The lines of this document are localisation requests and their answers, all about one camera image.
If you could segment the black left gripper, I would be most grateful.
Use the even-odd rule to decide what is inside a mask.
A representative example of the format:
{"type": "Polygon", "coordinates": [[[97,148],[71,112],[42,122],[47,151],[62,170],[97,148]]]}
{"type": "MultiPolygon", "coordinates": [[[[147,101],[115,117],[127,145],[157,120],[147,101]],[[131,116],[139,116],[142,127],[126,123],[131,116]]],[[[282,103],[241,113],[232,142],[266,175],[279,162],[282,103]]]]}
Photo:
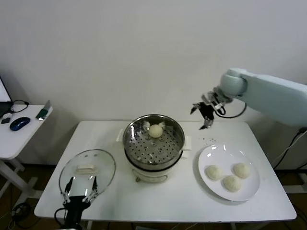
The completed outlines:
{"type": "Polygon", "coordinates": [[[67,210],[64,225],[79,225],[83,211],[86,210],[99,195],[97,176],[94,177],[91,192],[87,193],[86,196],[71,196],[69,198],[72,183],[73,177],[71,177],[66,184],[64,192],[61,192],[64,200],[63,206],[67,210]]]}

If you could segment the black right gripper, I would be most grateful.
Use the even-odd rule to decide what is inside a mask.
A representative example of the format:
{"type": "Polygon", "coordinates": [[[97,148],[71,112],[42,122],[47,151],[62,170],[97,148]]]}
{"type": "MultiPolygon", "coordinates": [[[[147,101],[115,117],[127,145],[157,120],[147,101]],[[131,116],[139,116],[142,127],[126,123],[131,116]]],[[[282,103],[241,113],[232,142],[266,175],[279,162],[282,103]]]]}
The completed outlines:
{"type": "Polygon", "coordinates": [[[203,102],[193,103],[192,105],[193,107],[190,113],[193,114],[196,110],[199,110],[204,118],[203,125],[199,128],[199,130],[210,128],[214,122],[214,109],[212,106],[206,105],[203,102]]]}

